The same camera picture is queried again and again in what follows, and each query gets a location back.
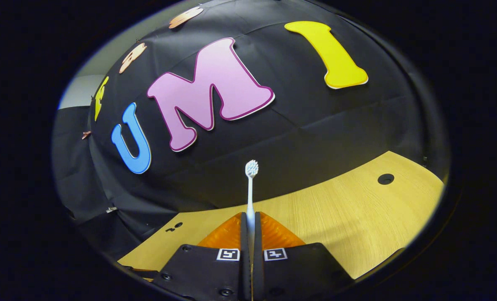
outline pink letter m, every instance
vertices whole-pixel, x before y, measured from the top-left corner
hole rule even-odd
[[[234,42],[223,38],[202,48],[192,82],[166,72],[148,89],[148,97],[155,98],[170,132],[173,151],[180,152],[197,139],[197,131],[184,124],[180,112],[205,130],[213,129],[213,88],[221,99],[219,112],[225,120],[243,118],[275,99],[273,90],[258,84],[237,57]]]

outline black fabric backdrop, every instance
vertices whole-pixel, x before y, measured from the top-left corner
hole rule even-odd
[[[121,54],[107,73],[96,122],[94,103],[88,111],[67,108],[57,116],[53,158],[61,198],[82,229],[105,215],[108,206],[119,208],[110,213],[120,219],[112,223],[122,222],[124,227],[104,225],[113,229],[113,237],[128,239],[107,240],[112,243],[102,249],[110,255],[123,255],[121,248],[130,250],[177,212],[244,204],[244,166],[253,158],[260,165],[255,202],[332,179],[387,151],[425,164],[444,178],[448,153],[434,96],[392,46],[301,0],[212,1],[201,7],[204,11],[180,28],[160,25]],[[338,90],[326,86],[326,68],[315,49],[300,34],[284,28],[286,23],[306,20],[332,28],[333,36],[369,75],[367,84]],[[220,100],[214,92],[214,129],[205,131],[182,115],[198,138],[175,153],[147,89],[167,71],[192,80],[197,51],[227,37],[235,39],[237,55],[259,84],[273,89],[275,100],[255,114],[226,121],[219,117]],[[141,42],[147,49],[119,74],[121,61]],[[152,152],[151,166],[141,175],[126,167],[111,142],[113,127],[121,124],[130,152],[138,152],[122,122],[122,113],[132,102]],[[81,140],[86,130],[92,135]]]

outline wooden table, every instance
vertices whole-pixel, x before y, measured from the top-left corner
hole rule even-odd
[[[395,179],[381,185],[380,175]],[[436,209],[444,185],[426,168],[392,152],[347,173],[276,198],[254,203],[307,244],[321,242],[352,278],[406,247]],[[246,205],[183,212],[119,260],[161,270],[181,244],[198,244]],[[175,231],[165,230],[183,222]]]

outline white toothbrush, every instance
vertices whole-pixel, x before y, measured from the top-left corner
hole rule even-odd
[[[256,232],[256,221],[254,220],[254,207],[252,207],[252,179],[258,173],[258,162],[250,160],[245,166],[245,175],[248,178],[248,204],[247,204],[247,227],[248,227],[248,253],[251,265],[254,263],[254,233]]]

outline yellow letter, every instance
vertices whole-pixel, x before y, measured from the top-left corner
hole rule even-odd
[[[94,104],[94,121],[96,121],[96,118],[98,118],[98,113],[100,113],[100,108],[102,107],[102,104],[100,103],[100,100],[102,100],[102,97],[104,97],[104,86],[107,84],[107,80],[109,79],[109,76],[107,76],[104,79],[104,82],[100,85],[100,88],[98,89],[98,92],[96,92],[96,102]]]
[[[317,51],[327,67],[325,82],[332,89],[367,83],[367,73],[358,67],[343,46],[323,23],[298,21],[287,23],[285,29],[302,34]]]

